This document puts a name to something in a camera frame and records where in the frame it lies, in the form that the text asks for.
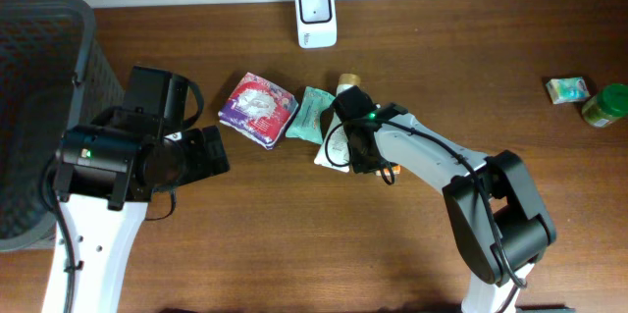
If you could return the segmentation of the white tube gold cap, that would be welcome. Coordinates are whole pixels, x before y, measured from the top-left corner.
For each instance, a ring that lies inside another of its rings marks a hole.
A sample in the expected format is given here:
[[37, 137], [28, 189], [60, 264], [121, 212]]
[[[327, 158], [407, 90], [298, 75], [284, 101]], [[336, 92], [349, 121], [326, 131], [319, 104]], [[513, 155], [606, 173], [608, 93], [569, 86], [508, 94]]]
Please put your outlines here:
[[[358, 86], [360, 83], [361, 78], [358, 75], [342, 74], [339, 78], [336, 96], [353, 86]], [[334, 113], [323, 144], [314, 159], [314, 164], [348, 173], [348, 162], [347, 137], [340, 125], [340, 118]]]

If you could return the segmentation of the mint green wipes pack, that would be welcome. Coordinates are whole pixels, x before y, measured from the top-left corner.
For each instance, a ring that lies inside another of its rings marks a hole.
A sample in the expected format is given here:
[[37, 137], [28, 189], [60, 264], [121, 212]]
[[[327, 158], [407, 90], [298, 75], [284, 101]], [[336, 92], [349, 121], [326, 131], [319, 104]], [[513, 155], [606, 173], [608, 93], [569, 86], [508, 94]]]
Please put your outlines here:
[[315, 144], [323, 142], [321, 116], [335, 96], [315, 87], [305, 88], [301, 106], [286, 131], [286, 137], [299, 138]]

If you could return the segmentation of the orange Kleenex tissue pack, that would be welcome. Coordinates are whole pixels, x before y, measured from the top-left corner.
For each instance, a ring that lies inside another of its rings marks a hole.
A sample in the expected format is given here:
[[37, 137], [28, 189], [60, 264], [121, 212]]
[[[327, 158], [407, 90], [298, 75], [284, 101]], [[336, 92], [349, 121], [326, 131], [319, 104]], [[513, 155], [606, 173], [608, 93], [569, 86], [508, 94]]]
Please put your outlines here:
[[391, 174], [394, 174], [395, 176], [397, 176], [400, 173], [401, 173], [401, 167], [397, 164], [393, 164], [390, 167], [384, 166], [382, 169], [375, 171], [375, 175], [378, 177], [380, 177], [381, 175], [385, 175], [386, 177], [389, 177]]

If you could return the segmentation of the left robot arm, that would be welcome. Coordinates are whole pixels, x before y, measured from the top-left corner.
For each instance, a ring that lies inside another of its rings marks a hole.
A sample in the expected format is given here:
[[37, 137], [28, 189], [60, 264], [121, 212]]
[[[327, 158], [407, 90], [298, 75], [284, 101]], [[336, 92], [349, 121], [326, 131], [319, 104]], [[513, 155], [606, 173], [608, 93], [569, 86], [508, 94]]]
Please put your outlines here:
[[204, 107], [195, 82], [134, 67], [121, 105], [64, 132], [40, 179], [57, 222], [43, 311], [117, 311], [153, 195], [229, 171], [218, 128], [186, 115], [189, 96]]

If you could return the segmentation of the green lid jar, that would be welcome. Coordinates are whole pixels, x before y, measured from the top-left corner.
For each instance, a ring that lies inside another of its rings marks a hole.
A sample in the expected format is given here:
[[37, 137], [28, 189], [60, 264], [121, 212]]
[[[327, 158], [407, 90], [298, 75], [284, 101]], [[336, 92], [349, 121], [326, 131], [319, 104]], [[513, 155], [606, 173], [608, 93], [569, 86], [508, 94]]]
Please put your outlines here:
[[627, 116], [627, 85], [614, 83], [604, 87], [582, 108], [585, 122], [595, 128], [605, 128]]

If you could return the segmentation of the green Kleenex tissue pack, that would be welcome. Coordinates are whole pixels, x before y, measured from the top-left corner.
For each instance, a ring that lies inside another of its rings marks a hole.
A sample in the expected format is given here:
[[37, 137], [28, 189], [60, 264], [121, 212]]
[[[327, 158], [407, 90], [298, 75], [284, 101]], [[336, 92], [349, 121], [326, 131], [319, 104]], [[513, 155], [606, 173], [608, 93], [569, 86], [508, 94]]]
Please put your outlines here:
[[552, 78], [546, 83], [546, 89], [553, 104], [583, 102], [591, 96], [582, 77]]

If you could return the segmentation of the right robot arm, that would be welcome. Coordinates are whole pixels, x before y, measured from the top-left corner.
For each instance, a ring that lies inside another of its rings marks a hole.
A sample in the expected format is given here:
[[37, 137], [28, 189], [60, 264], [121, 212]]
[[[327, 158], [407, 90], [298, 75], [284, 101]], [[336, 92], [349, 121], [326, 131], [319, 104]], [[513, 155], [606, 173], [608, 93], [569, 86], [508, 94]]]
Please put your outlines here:
[[522, 159], [462, 147], [422, 125], [406, 108], [376, 105], [357, 86], [333, 102], [356, 174], [410, 171], [444, 198], [456, 247], [471, 271], [463, 312], [515, 312], [527, 276], [557, 238], [555, 224]]

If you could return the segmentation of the red purple pad pack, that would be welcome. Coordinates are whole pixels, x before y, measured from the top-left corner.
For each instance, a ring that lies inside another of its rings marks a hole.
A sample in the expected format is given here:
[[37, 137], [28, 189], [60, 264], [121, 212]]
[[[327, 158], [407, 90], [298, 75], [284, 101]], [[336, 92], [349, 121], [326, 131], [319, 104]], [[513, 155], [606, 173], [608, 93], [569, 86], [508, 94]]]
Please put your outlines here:
[[221, 124], [271, 150], [298, 107], [292, 93], [265, 78], [246, 73], [218, 112], [218, 117]]

